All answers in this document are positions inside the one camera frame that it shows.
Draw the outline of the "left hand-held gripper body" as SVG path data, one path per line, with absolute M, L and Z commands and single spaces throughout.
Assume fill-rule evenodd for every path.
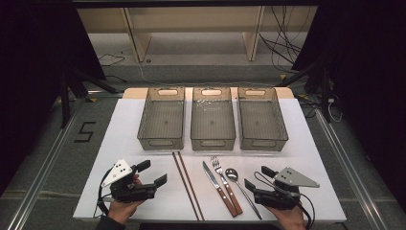
M 135 172 L 131 167 L 122 158 L 114 164 L 101 182 L 102 188 L 110 188 L 110 194 L 102 196 L 101 202 L 128 203 L 155 197 L 157 186 L 154 183 L 136 184 L 134 182 Z

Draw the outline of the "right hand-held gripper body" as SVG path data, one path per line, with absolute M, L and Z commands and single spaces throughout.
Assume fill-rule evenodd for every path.
M 290 167 L 277 172 L 274 178 L 262 172 L 254 172 L 254 177 L 272 188 L 272 191 L 266 191 L 256 187 L 253 191 L 255 202 L 279 210 L 291 210 L 300 202 L 300 187 L 320 187 L 318 182 Z

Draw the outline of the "metal spoon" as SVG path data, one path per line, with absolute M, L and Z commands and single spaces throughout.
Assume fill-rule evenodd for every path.
M 235 169 L 229 168 L 225 171 L 226 176 L 233 182 L 235 182 L 239 189 L 241 190 L 241 192 L 243 193 L 244 197 L 247 199 L 249 205 L 251 206 L 251 208 L 253 209 L 253 211 L 255 212 L 255 214 L 257 215 L 257 217 L 259 219 L 262 219 L 262 215 L 260 214 L 258 208 L 255 206 L 254 202 L 251 200 L 251 198 L 247 195 L 247 193 L 244 191 L 242 185 L 239 183 L 238 181 L 238 173 Z

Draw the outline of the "wooden-handled fork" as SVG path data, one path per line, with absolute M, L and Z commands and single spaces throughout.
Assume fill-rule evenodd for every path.
M 235 193 L 232 190 L 232 188 L 231 188 L 229 182 L 227 181 L 225 175 L 223 174 L 221 164 L 220 164 L 220 162 L 219 162 L 219 160 L 217 159 L 216 156 L 211 157 L 211 163 L 212 163 L 212 166 L 214 167 L 214 170 L 220 175 L 221 180 L 222 180 L 222 184 L 224 185 L 224 187 L 225 187 L 225 189 L 226 189 L 226 191 L 227 191 L 227 193 L 229 195 L 229 198 L 231 199 L 231 201 L 232 201 L 232 203 L 233 203 L 233 205 L 234 205 L 234 207 L 235 207 L 235 209 L 237 211 L 237 214 L 238 215 L 242 214 L 243 211 L 242 211 L 242 209 L 241 209 L 241 207 L 240 207 L 240 205 L 239 205 L 239 203 L 237 201 Z

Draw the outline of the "brown wooden chopstick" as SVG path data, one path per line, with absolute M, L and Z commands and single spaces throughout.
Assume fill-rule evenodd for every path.
M 180 175 L 182 184 L 183 184 L 184 189 L 185 189 L 185 191 L 186 191 L 187 198 L 188 198 L 188 203 L 189 203 L 190 206 L 192 207 L 192 203 L 191 203 L 191 201 L 192 201 L 192 194 L 188 191 L 187 179 L 186 179 L 186 176 L 183 175 L 183 169 L 182 169 L 182 167 L 181 167 L 181 163 L 180 163 L 180 161 L 179 161 L 177 152 L 173 152 L 171 155 L 172 155 L 172 157 L 173 157 L 173 159 L 174 159 L 174 162 L 175 162 L 176 168 L 177 168 L 177 170 L 178 170 L 178 173 L 179 173 L 179 175 Z M 192 212 L 193 212 L 193 215 L 194 215 L 194 219 L 197 220 L 195 211 L 193 210 L 193 207 L 192 207 Z
M 192 203 L 193 210 L 195 211 L 196 218 L 199 221 L 203 221 L 203 220 L 205 220 L 205 218 L 204 218 L 203 212 L 201 210 L 200 203 L 199 203 L 199 200 L 195 193 L 194 187 L 192 185 L 192 180 L 191 180 L 190 174 L 188 172 L 187 166 L 185 164 L 185 161 L 184 161 L 183 156 L 180 151 L 177 152 L 177 155 L 178 155 L 179 161 L 181 163 L 181 167 L 183 169 L 183 175 L 185 175 L 186 179 L 187 179 L 188 191 L 192 194 L 191 203 Z

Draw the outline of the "wooden-handled table knife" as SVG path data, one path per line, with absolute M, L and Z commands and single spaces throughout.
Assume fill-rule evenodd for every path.
M 203 166 L 203 170 L 204 170 L 205 174 L 208 176 L 208 178 L 211 181 L 211 183 L 213 184 L 214 188 L 217 190 L 219 196 L 221 197 L 221 199 L 224 202 L 225 206 L 227 207 L 228 211 L 230 212 L 230 214 L 232 215 L 233 218 L 236 217 L 237 216 L 237 211 L 236 211 L 235 207 L 233 206 L 233 204 L 231 203 L 229 198 L 223 192 L 222 188 L 220 187 L 220 185 L 216 181 L 213 173 L 211 172 L 211 170 L 207 166 L 206 162 L 203 161 L 202 166 Z

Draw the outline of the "smoked clear plastic bin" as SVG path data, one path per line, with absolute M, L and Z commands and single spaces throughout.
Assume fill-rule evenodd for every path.
M 236 126 L 230 87 L 192 90 L 191 140 L 193 150 L 232 150 Z
M 144 150 L 181 150 L 184 147 L 185 88 L 151 87 L 137 138 Z
M 289 140 L 275 88 L 237 90 L 242 150 L 281 151 Z

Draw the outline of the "person's left hand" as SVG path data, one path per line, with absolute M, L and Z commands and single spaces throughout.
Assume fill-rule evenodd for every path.
M 129 203 L 113 201 L 110 203 L 107 216 L 120 224 L 126 224 L 143 203 L 143 200 Z

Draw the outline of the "person's right hand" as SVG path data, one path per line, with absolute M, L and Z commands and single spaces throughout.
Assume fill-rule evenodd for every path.
M 291 210 L 272 207 L 267 207 L 267 210 L 276 217 L 283 230 L 305 230 L 304 213 L 298 206 Z

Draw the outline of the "black metal stand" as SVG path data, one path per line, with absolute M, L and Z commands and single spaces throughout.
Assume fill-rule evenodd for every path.
M 69 90 L 80 99 L 84 99 L 89 94 L 89 91 L 84 86 L 84 82 L 88 81 L 99 88 L 111 94 L 119 94 L 120 91 L 105 82 L 102 82 L 88 73 L 73 67 L 66 67 L 59 77 L 59 96 L 62 104 L 62 124 L 65 128 L 71 118 L 71 109 L 69 104 Z
M 287 80 L 283 80 L 281 83 L 277 84 L 277 87 L 286 87 L 291 83 L 298 81 L 299 79 L 308 76 L 308 79 L 304 85 L 304 91 L 306 93 L 321 93 L 321 110 L 322 115 L 328 123 L 331 122 L 330 115 L 328 112 L 328 99 L 329 99 L 329 67 L 322 61 L 316 60 L 309 64 L 306 68 L 301 70 L 299 73 L 294 74 Z

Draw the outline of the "black curtain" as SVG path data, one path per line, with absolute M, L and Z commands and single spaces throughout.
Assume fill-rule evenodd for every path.
M 60 79 L 105 76 L 72 0 L 0 0 L 0 195 L 30 152 Z
M 406 0 L 317 0 L 292 68 L 327 63 L 366 154 L 406 212 Z

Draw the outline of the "beige wooden shelf unit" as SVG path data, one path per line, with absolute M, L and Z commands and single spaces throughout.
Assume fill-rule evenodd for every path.
M 135 59 L 142 61 L 153 33 L 240 33 L 250 61 L 256 57 L 259 34 L 285 25 L 290 33 L 311 27 L 315 6 L 173 7 L 79 9 L 89 34 L 128 34 Z

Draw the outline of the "long aluminium floor rail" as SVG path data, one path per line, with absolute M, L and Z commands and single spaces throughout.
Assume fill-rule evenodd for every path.
M 52 106 L 45 127 L 35 139 L 30 154 L 0 197 L 0 201 L 10 201 L 13 204 L 13 207 L 5 210 L 6 214 L 11 214 L 6 219 L 5 230 L 22 230 L 66 143 L 84 100 L 72 100 L 68 104 L 71 112 L 65 126 L 62 125 L 62 105 L 55 103 Z
M 367 191 L 366 186 L 361 181 L 361 177 L 359 176 L 358 172 L 352 165 L 350 158 L 348 157 L 347 152 L 332 125 L 326 121 L 320 110 L 316 110 L 316 117 L 331 147 L 333 148 L 333 152 L 342 170 L 344 171 L 351 189 L 354 192 L 366 218 L 368 219 L 372 230 L 388 230 L 388 226 L 385 223 L 383 216 L 373 201 L 372 196 Z

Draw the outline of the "short aluminium floor rail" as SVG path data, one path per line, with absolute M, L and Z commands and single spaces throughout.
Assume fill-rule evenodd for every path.
M 107 91 L 100 90 L 90 90 L 88 91 L 87 97 L 89 98 L 122 98 L 123 92 L 110 93 Z

